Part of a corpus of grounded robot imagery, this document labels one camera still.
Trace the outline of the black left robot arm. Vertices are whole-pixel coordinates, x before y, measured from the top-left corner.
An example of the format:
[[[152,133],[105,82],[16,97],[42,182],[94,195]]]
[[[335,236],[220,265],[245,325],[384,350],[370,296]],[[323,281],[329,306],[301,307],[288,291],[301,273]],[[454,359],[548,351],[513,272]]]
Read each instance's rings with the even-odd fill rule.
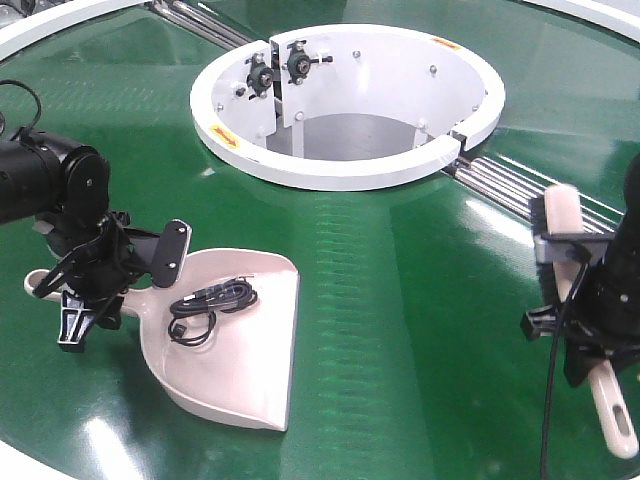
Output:
[[[95,325],[117,330],[128,287],[150,272],[159,236],[109,207],[110,166],[88,145],[19,128],[1,144],[1,221],[31,217],[57,264],[34,287],[61,293],[59,347],[81,352]]]

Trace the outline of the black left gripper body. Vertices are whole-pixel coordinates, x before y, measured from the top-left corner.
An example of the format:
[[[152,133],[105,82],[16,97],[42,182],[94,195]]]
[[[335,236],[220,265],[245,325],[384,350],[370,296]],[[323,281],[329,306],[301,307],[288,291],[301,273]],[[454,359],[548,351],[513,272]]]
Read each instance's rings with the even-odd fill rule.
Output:
[[[58,262],[36,284],[33,294],[43,298],[67,285],[84,307],[95,313],[97,325],[117,330],[121,295],[151,270],[160,237],[128,224],[125,211],[110,211],[89,227],[66,214],[38,214],[34,227]]]

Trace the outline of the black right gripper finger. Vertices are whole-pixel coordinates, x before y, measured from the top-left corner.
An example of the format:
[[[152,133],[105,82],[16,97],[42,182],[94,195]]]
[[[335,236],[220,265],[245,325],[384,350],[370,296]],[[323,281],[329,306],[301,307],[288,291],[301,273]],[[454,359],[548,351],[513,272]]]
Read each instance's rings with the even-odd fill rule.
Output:
[[[546,305],[527,310],[520,320],[520,328],[528,341],[544,336],[567,334],[566,322],[560,320],[563,305]]]

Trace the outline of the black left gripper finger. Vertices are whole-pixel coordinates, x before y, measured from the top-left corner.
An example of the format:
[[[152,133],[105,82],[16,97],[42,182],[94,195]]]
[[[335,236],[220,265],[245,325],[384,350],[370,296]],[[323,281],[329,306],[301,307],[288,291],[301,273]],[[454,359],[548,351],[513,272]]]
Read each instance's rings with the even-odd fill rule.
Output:
[[[96,320],[96,311],[82,298],[63,291],[60,298],[60,330],[58,346],[65,352],[83,352],[86,337]]]

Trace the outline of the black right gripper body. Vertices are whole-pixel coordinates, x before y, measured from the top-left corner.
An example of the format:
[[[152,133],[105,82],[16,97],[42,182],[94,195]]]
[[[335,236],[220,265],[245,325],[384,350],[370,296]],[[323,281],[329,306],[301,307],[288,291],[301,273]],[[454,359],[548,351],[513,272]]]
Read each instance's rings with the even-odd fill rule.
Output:
[[[608,360],[619,373],[639,361],[639,276],[591,269],[570,307],[565,377],[577,387]]]

